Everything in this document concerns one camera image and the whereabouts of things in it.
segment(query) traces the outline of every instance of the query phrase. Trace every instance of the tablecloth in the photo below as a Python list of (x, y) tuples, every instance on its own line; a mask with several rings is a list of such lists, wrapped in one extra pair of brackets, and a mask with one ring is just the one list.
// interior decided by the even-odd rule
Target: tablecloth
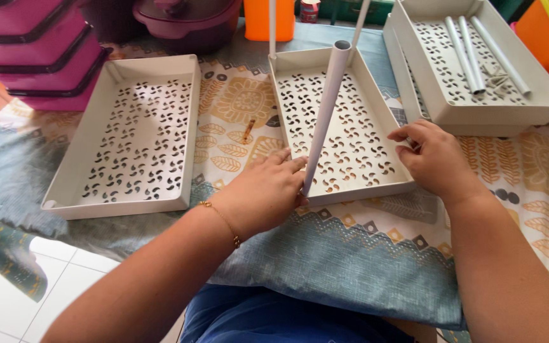
[[(278, 50), (321, 48), (353, 30), (298, 24)], [(111, 58), (157, 57), (154, 40), (115, 46)], [(370, 72), (400, 123), (405, 122), (382, 33), (364, 30), (359, 44)], [(283, 147), (268, 80), (267, 43), (241, 29), (214, 56), (200, 58), (199, 134), (191, 206), (225, 187), (258, 156)], [(245, 90), (259, 94), (235, 111)], [(0, 223), (61, 240), (117, 260), (153, 239), (184, 211), (65, 221), (39, 209), (82, 114), (33, 111), (13, 101), (0, 112)], [(239, 139), (248, 120), (255, 125)], [(518, 137), (459, 137), (472, 169), (493, 191), (549, 269), (549, 125)], [(272, 231), (245, 242), (211, 283), (266, 286), (326, 305), (465, 327), (454, 274), (450, 225), (441, 201), (423, 190), (391, 197), (298, 209)]]

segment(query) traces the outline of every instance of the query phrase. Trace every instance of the white pole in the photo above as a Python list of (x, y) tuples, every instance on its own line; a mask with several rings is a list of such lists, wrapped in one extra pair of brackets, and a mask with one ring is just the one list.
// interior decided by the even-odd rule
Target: white pole
[(501, 51), (499, 45), (495, 42), (493, 37), (491, 37), (491, 34), (486, 31), (486, 28), (484, 27), (484, 25), (482, 25), (482, 22), (477, 17), (472, 17), (471, 23), (476, 28), (476, 31), (482, 36), (482, 39), (484, 39), (484, 43), (489, 46), (489, 48), (493, 52), (493, 55), (495, 55), (503, 69), (507, 71), (509, 78), (512, 80), (512, 82), (514, 82), (516, 87), (518, 87), (518, 90), (520, 90), (521, 94), (525, 97), (528, 96), (531, 92), (531, 89), (522, 79), (522, 77), (520, 77), (520, 74), (518, 74), (514, 66), (512, 66), (511, 62), (507, 59), (505, 54), (503, 54), (503, 51)]
[(471, 66), (471, 71), (473, 72), (473, 77), (476, 81), (478, 93), (484, 93), (486, 91), (486, 87), (484, 85), (484, 79), (482, 78), (482, 71), (480, 70), (480, 64), (478, 63), (476, 52), (474, 51), (473, 44), (471, 43), (467, 20), (465, 20), (465, 17), (463, 16), (459, 17), (459, 28), (461, 28), (461, 37), (463, 37), (465, 51), (467, 53), (467, 58), (469, 59), (469, 66)]
[(357, 50), (357, 42), (359, 41), (365, 16), (368, 14), (368, 8), (370, 8), (370, 0), (363, 0), (361, 9), (359, 10), (359, 18), (357, 18), (357, 25), (355, 26), (355, 35), (353, 35), (353, 41), (351, 42), (351, 58), (349, 60), (353, 60), (353, 55), (355, 54), (355, 50)]
[(312, 185), (315, 176), (316, 164), (319, 161), (319, 155), (325, 142), (325, 136), (328, 133), (329, 121), (332, 119), (332, 112), (345, 69), (347, 68), (347, 59), (351, 51), (351, 44), (346, 40), (339, 40), (334, 43), (332, 53), (329, 55), (328, 73), (325, 76), (325, 85), (323, 86), (323, 95), (317, 113), (315, 131), (313, 132), (312, 142), (310, 144), (309, 162), (306, 164), (306, 177), (302, 194), (306, 196)]
[(269, 40), (270, 43), (270, 58), (274, 60), (276, 58), (276, 0), (268, 0), (268, 27), (269, 27)]
[(476, 85), (476, 79), (473, 76), (473, 72), (471, 71), (471, 68), (469, 66), (467, 56), (463, 51), (463, 46), (461, 45), (461, 41), (459, 40), (457, 29), (456, 27), (454, 27), (453, 19), (451, 17), (446, 17), (444, 21), (446, 22), (446, 27), (448, 28), (448, 35), (450, 36), (450, 40), (451, 42), (453, 42), (454, 51), (457, 52), (457, 57), (459, 58), (459, 62), (461, 62), (461, 67), (463, 68), (463, 72), (465, 73), (465, 79), (469, 84), (469, 89), (473, 94), (478, 94), (479, 92)]

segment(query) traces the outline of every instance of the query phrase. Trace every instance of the gold bracelet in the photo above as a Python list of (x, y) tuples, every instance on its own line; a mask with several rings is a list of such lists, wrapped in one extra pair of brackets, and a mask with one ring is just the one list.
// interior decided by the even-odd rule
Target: gold bracelet
[(233, 233), (233, 235), (234, 235), (234, 246), (235, 246), (235, 249), (240, 248), (241, 241), (240, 241), (239, 235), (236, 234), (236, 231), (234, 231), (232, 224), (230, 224), (230, 222), (228, 222), (228, 220), (224, 217), (224, 215), (221, 214), (221, 212), (218, 211), (217, 208), (213, 207), (213, 204), (211, 204), (211, 203), (208, 202), (208, 201), (201, 201), (201, 202), (199, 202), (198, 204), (199, 204), (199, 205), (204, 205), (205, 207), (211, 207), (212, 209), (214, 209), (214, 210), (217, 212), (217, 214), (224, 220), (224, 222), (228, 225), (228, 227), (230, 228), (230, 231), (231, 231), (231, 232)]

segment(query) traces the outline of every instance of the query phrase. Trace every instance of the small bottle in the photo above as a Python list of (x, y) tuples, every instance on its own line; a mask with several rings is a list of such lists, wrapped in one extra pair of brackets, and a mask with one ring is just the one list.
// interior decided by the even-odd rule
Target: small bottle
[[(268, 0), (244, 0), (245, 38), (248, 40), (268, 41)], [(276, 2), (276, 40), (287, 42), (294, 37), (296, 16), (295, 0), (277, 0)]]

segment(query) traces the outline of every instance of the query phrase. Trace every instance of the hand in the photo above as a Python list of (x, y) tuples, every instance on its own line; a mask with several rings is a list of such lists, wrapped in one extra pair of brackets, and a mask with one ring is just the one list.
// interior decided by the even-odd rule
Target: hand
[(469, 167), (453, 135), (434, 123), (417, 120), (387, 136), (395, 142), (408, 137), (421, 147), (415, 152), (407, 146), (396, 146), (401, 163), (418, 185), (438, 195), (445, 204), (488, 192)]
[(242, 241), (282, 224), (290, 212), (308, 205), (302, 188), (308, 157), (286, 161), (290, 149), (259, 157), (209, 201), (232, 224)]

